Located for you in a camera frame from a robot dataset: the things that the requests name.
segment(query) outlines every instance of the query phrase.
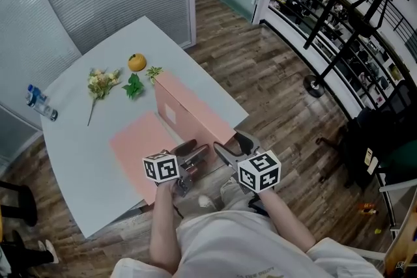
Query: black pants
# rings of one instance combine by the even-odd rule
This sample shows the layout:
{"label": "black pants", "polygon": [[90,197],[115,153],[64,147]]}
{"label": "black pants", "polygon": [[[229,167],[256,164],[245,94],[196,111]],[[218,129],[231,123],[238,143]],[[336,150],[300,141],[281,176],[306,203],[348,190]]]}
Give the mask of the black pants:
{"label": "black pants", "polygon": [[46,251],[31,250],[18,245],[1,245],[12,272],[26,270],[32,266],[53,262],[52,254]]}

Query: white table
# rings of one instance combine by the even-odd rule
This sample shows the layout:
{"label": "white table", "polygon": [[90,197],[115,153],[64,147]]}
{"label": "white table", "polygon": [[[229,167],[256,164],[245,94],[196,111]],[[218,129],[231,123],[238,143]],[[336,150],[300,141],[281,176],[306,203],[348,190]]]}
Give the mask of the white table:
{"label": "white table", "polygon": [[[190,56],[146,17],[121,29],[65,70],[45,91],[59,112],[56,122],[42,117],[42,128],[55,177],[78,227],[87,238],[142,200],[125,176],[109,140],[144,112],[157,112],[154,89],[145,70],[138,73],[145,93],[136,101],[121,89],[131,72],[129,56],[142,53],[147,68],[162,66],[175,74],[230,127],[247,112]],[[122,84],[98,101],[87,127],[91,97],[87,90],[90,68],[123,68]]]}

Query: water bottle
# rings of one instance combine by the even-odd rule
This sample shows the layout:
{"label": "water bottle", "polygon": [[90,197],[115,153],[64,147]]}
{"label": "water bottle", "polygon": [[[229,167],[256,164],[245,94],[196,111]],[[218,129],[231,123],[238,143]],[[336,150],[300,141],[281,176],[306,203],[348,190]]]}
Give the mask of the water bottle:
{"label": "water bottle", "polygon": [[58,111],[51,108],[47,103],[42,101],[41,99],[36,98],[33,93],[28,92],[26,94],[26,104],[36,110],[41,115],[48,117],[50,120],[55,122],[58,117]]}
{"label": "water bottle", "polygon": [[30,93],[32,93],[34,96],[35,96],[35,98],[37,99],[37,100],[42,100],[43,102],[46,102],[46,99],[48,98],[45,94],[42,94],[42,91],[38,88],[38,87],[36,87],[36,86],[34,86],[34,85],[32,85],[32,84],[30,84],[28,87],[27,87],[27,90],[30,92]]}

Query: wooden floor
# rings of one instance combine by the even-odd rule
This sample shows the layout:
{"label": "wooden floor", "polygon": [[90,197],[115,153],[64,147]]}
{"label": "wooden floor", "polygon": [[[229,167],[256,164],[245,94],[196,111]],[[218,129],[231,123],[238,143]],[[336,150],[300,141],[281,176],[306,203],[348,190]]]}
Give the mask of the wooden floor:
{"label": "wooden floor", "polygon": [[[391,242],[388,218],[376,182],[362,193],[345,189],[346,172],[339,168],[325,183],[319,179],[338,164],[338,155],[320,136],[334,137],[346,122],[329,94],[309,96],[302,85],[308,67],[270,29],[252,26],[219,0],[196,0],[197,45],[187,52],[241,106],[249,117],[239,128],[258,136],[265,149],[282,161],[277,191],[317,239],[331,237],[345,245],[385,251]],[[197,208],[199,193],[219,200],[219,188],[230,176],[226,166],[212,168],[186,199],[179,203],[188,214]],[[109,277],[122,257],[148,259],[152,213],[110,225],[85,240],[59,191],[45,144],[40,139],[3,177],[27,184],[38,205],[38,224],[30,228],[17,219],[4,219],[6,235],[20,232],[29,248],[49,239],[61,259],[39,266],[39,277]],[[2,203],[13,202],[1,192]],[[374,202],[379,215],[360,215],[358,203]],[[382,234],[375,234],[382,229]]]}

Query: orange pumpkin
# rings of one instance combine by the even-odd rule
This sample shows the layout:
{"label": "orange pumpkin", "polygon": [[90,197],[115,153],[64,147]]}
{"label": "orange pumpkin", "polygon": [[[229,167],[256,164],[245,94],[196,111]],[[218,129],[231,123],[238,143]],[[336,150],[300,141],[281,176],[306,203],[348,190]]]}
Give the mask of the orange pumpkin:
{"label": "orange pumpkin", "polygon": [[133,72],[143,70],[146,66],[146,58],[141,53],[135,53],[130,56],[128,61],[129,69]]}

